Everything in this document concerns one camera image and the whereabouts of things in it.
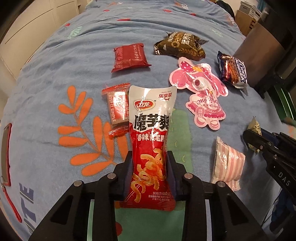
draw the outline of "pink cartoon packaging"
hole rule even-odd
[[[226,114],[217,98],[228,95],[226,86],[212,73],[209,64],[194,65],[185,57],[179,58],[178,64],[179,68],[170,74],[171,85],[178,89],[187,88],[194,93],[186,107],[194,114],[198,127],[209,125],[212,130],[218,130],[219,121],[225,119]]]

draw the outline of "red snack bag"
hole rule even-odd
[[[172,211],[175,200],[166,181],[165,147],[169,118],[177,89],[132,85],[129,92],[129,128],[134,173],[128,197],[121,207]]]
[[[128,132],[128,90],[130,86],[130,83],[124,83],[102,90],[102,95],[107,95],[110,120],[113,127],[113,130],[109,131],[109,136],[119,136]]]
[[[127,68],[151,66],[147,63],[143,47],[143,43],[137,43],[114,48],[115,64],[111,73]]]

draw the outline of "snack bag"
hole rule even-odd
[[[144,53],[144,44],[137,43],[114,48],[115,64],[111,73],[127,68],[149,67]]]
[[[102,90],[102,95],[107,95],[112,124],[109,136],[120,136],[129,131],[128,90],[130,86],[130,83],[124,83]]]
[[[166,181],[164,143],[176,95],[175,86],[130,87],[129,127],[134,173],[130,193],[121,207],[165,211],[175,208],[176,202]]]
[[[244,62],[218,51],[217,59],[221,70],[220,79],[237,89],[247,91],[247,72]]]
[[[216,141],[216,156],[211,183],[224,181],[232,191],[241,189],[239,180],[244,168],[245,155],[224,143],[220,137]]]
[[[250,129],[262,136],[259,122],[256,120],[256,118],[254,116],[253,116],[253,119],[251,120],[251,122],[249,123],[248,129]],[[248,144],[248,146],[251,150],[253,150],[255,152],[255,155],[257,155],[259,153],[260,150],[257,149],[256,147],[252,146],[251,144]]]
[[[201,45],[207,43],[199,37],[185,32],[173,32],[168,37],[154,44],[156,55],[173,55],[199,61],[205,58]]]
[[[225,85],[212,73],[211,66],[206,63],[194,65],[192,61],[181,57],[179,68],[170,74],[170,83],[178,89],[189,89],[194,94],[185,105],[194,114],[194,122],[198,127],[209,125],[212,130],[220,128],[220,120],[226,114],[217,97],[227,96]]]

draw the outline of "plastic wrapper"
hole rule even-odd
[[[257,134],[262,136],[262,132],[261,132],[261,128],[260,125],[258,123],[258,121],[256,120],[256,118],[253,116],[253,119],[251,120],[249,126],[248,126],[249,130],[252,130],[254,132],[256,132]],[[255,152],[255,154],[257,155],[259,153],[259,149],[257,149],[256,147],[252,146],[251,144],[248,144],[249,148],[251,150],[253,150]]]
[[[205,58],[201,45],[207,43],[199,37],[185,32],[173,32],[167,38],[154,44],[156,55],[173,55],[199,61]]]
[[[212,73],[211,66],[206,63],[194,65],[192,61],[181,57],[179,68],[170,74],[170,83],[178,89],[189,89],[194,94],[185,105],[194,114],[194,122],[198,127],[209,125],[212,130],[220,128],[220,120],[226,114],[218,102],[218,96],[227,96],[225,85]]]
[[[233,56],[223,54],[220,51],[218,51],[217,59],[221,70],[220,79],[246,92],[247,72],[244,62]]]
[[[245,155],[217,137],[212,183],[224,181],[232,191],[241,189],[239,180],[244,168]]]
[[[134,171],[121,207],[172,211],[175,200],[166,181],[165,147],[177,89],[131,86],[129,127]]]
[[[102,95],[107,96],[112,124],[109,136],[120,136],[129,131],[128,90],[130,86],[130,83],[124,83],[102,90]]]
[[[122,69],[149,67],[144,53],[144,44],[137,43],[114,48],[115,64],[111,73]]]

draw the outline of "bed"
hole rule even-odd
[[[92,1],[79,16],[60,27],[22,68],[17,86],[4,109],[2,127],[12,123],[9,161],[11,187],[7,192],[22,217],[19,223],[0,191],[7,219],[22,240],[28,240],[46,213],[75,181],[91,182],[112,172],[131,149],[129,135],[109,139],[110,118],[101,90],[116,84],[162,88],[177,68],[172,56],[154,54],[154,43],[167,33],[186,31],[208,40],[203,45],[212,72],[219,76],[218,51],[234,54],[245,37],[230,15],[218,5],[202,0]],[[152,66],[110,73],[113,48],[144,43]],[[261,155],[247,149],[241,135],[256,116],[270,132],[288,132],[266,95],[261,99],[248,87],[248,96],[228,87],[227,97],[219,97],[226,113],[221,127],[212,131],[194,124],[185,107],[191,93],[178,90],[168,135],[168,150],[177,162],[201,180],[211,181],[217,136],[246,155],[236,194],[258,222],[272,206],[279,186],[265,172]],[[81,100],[84,111],[67,111]],[[98,143],[94,135],[102,135]],[[145,209],[116,209],[121,225],[120,241],[181,240],[184,203],[172,212]]]

